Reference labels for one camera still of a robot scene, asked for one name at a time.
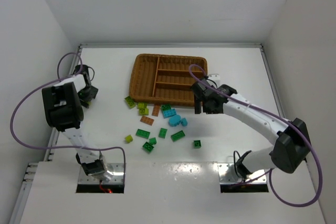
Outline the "small cyan lego brick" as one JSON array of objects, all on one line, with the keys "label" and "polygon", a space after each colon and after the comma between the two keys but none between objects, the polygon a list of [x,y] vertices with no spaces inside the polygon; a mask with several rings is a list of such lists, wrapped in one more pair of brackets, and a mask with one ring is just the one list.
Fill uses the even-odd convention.
[{"label": "small cyan lego brick", "polygon": [[181,124],[182,124],[182,126],[187,126],[188,125],[187,119],[186,118],[182,118],[181,119]]}]

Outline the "cyan oval lego piece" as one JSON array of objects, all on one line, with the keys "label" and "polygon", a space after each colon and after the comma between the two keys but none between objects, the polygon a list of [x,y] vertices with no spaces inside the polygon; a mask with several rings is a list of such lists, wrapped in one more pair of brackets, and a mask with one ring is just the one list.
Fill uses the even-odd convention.
[{"label": "cyan oval lego piece", "polygon": [[174,115],[169,118],[169,126],[176,127],[181,123],[181,116],[180,115]]}]

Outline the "cyan rectangular lego brick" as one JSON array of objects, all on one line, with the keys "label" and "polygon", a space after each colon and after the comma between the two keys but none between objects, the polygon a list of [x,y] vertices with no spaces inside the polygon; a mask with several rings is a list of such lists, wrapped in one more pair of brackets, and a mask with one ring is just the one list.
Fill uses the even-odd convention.
[{"label": "cyan rectangular lego brick", "polygon": [[170,110],[165,110],[163,111],[163,117],[166,118],[170,118],[172,116],[176,115],[176,110],[175,109],[170,109]]}]

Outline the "green long lego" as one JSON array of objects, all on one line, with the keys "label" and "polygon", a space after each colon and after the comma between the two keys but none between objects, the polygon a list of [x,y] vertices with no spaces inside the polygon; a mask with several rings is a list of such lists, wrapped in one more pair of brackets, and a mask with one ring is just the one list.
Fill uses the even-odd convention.
[{"label": "green long lego", "polygon": [[185,133],[181,130],[171,135],[171,140],[176,142],[185,137]]}]

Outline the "small green lego cube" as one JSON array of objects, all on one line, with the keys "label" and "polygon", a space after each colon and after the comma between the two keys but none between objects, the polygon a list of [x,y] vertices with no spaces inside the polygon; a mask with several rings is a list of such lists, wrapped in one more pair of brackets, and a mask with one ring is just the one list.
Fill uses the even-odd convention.
[{"label": "small green lego cube", "polygon": [[194,140],[193,141],[193,146],[194,146],[194,148],[201,148],[202,147],[201,141],[200,140]]}]

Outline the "lime green lego brick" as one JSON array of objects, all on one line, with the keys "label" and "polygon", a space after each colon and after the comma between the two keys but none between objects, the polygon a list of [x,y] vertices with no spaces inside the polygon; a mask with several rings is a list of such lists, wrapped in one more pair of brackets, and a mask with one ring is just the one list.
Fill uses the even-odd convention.
[{"label": "lime green lego brick", "polygon": [[136,103],[133,101],[133,99],[130,96],[127,96],[126,98],[124,98],[124,100],[126,104],[128,105],[129,109],[136,107]]}]

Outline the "green square lego brick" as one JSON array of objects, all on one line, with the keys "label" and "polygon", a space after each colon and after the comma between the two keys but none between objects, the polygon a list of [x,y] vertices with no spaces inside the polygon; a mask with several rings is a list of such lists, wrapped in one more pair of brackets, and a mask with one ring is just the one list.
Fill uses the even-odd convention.
[{"label": "green square lego brick", "polygon": [[165,128],[160,128],[160,131],[159,131],[159,137],[160,137],[160,138],[165,138],[165,137],[166,137],[166,134],[167,134],[167,129],[165,129]]}]

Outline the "green sloped lego brick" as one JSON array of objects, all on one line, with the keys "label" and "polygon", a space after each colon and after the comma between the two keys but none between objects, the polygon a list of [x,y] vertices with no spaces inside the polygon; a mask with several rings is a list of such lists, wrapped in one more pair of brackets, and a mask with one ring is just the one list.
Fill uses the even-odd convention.
[{"label": "green sloped lego brick", "polygon": [[152,145],[155,145],[157,143],[156,138],[153,137],[153,138],[149,139],[149,143],[152,144]]}]

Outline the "small lime lego brick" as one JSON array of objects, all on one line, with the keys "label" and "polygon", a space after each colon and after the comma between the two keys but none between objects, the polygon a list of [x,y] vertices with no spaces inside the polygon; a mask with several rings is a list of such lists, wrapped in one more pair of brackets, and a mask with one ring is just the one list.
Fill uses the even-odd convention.
[{"label": "small lime lego brick", "polygon": [[131,135],[126,136],[124,139],[126,143],[131,143],[133,141],[133,137]]}]

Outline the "green lego brick bottom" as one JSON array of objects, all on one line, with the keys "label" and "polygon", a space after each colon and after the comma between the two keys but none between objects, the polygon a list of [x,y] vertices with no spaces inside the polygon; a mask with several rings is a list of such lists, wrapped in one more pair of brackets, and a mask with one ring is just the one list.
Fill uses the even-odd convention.
[{"label": "green lego brick bottom", "polygon": [[142,148],[148,152],[148,153],[151,153],[154,149],[154,146],[152,144],[150,144],[149,142],[145,142],[142,146]]}]

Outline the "dark green lego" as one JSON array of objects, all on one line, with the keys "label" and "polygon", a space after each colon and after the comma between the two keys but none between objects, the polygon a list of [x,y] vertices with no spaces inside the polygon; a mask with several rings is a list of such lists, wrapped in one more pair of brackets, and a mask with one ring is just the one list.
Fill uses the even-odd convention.
[{"label": "dark green lego", "polygon": [[163,104],[161,105],[161,111],[167,111],[170,110],[171,106],[169,104]]}]

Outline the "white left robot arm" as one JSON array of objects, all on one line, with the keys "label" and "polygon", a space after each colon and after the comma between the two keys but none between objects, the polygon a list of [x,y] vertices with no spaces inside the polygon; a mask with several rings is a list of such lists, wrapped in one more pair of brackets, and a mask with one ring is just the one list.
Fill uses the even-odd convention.
[{"label": "white left robot arm", "polygon": [[41,93],[48,125],[69,139],[84,173],[101,179],[107,170],[103,155],[86,140],[80,127],[84,119],[83,108],[89,108],[98,93],[98,88],[91,83],[90,69],[88,65],[77,65],[74,73],[78,74],[43,88]]}]

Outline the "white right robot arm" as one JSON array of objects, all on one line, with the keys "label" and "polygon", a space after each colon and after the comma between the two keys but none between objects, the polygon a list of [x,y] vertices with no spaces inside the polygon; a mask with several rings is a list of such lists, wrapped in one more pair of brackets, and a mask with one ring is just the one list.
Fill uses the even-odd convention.
[{"label": "white right robot arm", "polygon": [[232,87],[222,84],[215,89],[204,78],[195,82],[191,89],[196,114],[226,114],[257,131],[272,144],[272,147],[259,151],[246,151],[233,166],[237,177],[245,179],[255,171],[274,168],[292,174],[310,152],[301,138],[301,135],[309,137],[307,126],[301,119],[273,118],[253,109],[253,105]]}]

